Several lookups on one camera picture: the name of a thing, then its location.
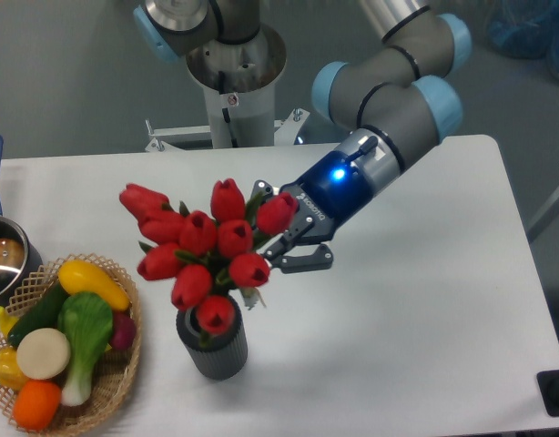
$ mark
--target woven basket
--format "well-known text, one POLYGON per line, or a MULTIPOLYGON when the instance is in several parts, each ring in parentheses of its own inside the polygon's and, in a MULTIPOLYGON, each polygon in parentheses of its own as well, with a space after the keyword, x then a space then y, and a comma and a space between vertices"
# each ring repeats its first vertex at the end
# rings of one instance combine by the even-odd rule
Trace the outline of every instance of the woven basket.
MULTIPOLYGON (((76 436, 91 430, 99 423, 109 418, 119 408, 127 397, 132 386, 140 355, 142 333, 142 317, 140 301, 136 284, 126 271, 120 268, 112 259, 90 255, 69 255, 67 258, 49 262, 40 266, 37 272, 31 273, 22 285, 16 289, 6 307, 13 316, 23 315, 35 305, 43 293, 56 281, 57 271, 61 265, 70 259, 83 259, 98 265, 126 291, 132 302, 129 310, 130 317, 137 326, 137 334, 133 346, 127 351, 108 351, 97 363, 94 369, 94 379, 90 398, 78 407, 60 406, 56 416, 49 426, 41 432, 31 432, 20 428, 12 418, 16 393, 0 385, 0 409, 8 422, 20 432, 38 436, 76 436)), ((5 338, 0 334, 0 350, 6 346, 5 338)))

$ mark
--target cooking pot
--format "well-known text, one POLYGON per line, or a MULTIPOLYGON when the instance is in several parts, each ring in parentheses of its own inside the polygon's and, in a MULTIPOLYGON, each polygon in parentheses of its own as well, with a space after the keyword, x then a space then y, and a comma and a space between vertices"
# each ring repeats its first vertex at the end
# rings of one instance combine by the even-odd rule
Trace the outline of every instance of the cooking pot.
MULTIPOLYGON (((0 162, 3 146, 4 140, 0 136, 0 162)), ((23 229, 13 220, 3 217, 0 203, 0 306, 8 305, 16 287, 41 264, 41 256, 23 229)))

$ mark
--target yellow bell pepper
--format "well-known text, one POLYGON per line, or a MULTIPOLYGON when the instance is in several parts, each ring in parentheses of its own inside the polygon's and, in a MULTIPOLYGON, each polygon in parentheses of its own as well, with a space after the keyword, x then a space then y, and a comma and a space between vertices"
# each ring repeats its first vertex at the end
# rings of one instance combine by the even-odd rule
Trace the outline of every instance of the yellow bell pepper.
POLYGON ((9 316, 5 310, 5 307, 0 307, 0 331, 6 337, 8 332, 15 326, 18 322, 18 317, 9 316))
POLYGON ((16 351, 7 346, 0 350, 0 385, 14 391, 20 391, 28 378, 21 372, 16 364, 16 351))
POLYGON ((125 311, 130 306, 127 293, 101 267, 91 262, 71 259, 61 265, 57 274, 61 287, 70 295, 91 291, 114 311, 125 311))

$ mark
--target ribbed vase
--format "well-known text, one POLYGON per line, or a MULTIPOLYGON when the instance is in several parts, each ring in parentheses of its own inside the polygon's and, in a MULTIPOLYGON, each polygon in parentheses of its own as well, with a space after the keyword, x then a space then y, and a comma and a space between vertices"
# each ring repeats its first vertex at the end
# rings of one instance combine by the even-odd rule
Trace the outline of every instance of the ribbed vase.
POLYGON ((239 372, 248 356, 247 339, 241 310, 237 302, 229 297, 235 307, 233 325, 223 334, 214 336, 207 348, 199 345, 199 328, 195 316, 195 308, 179 311, 177 314, 177 332, 187 348, 190 358, 207 378, 226 380, 239 372))

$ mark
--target orange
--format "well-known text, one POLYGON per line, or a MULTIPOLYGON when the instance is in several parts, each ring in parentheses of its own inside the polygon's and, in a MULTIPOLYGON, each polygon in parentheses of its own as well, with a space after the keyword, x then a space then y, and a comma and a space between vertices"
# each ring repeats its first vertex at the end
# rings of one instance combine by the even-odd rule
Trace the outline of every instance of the orange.
POLYGON ((61 389, 55 383, 30 380, 16 397, 13 419, 27 430, 44 430, 53 420, 60 402, 61 389))

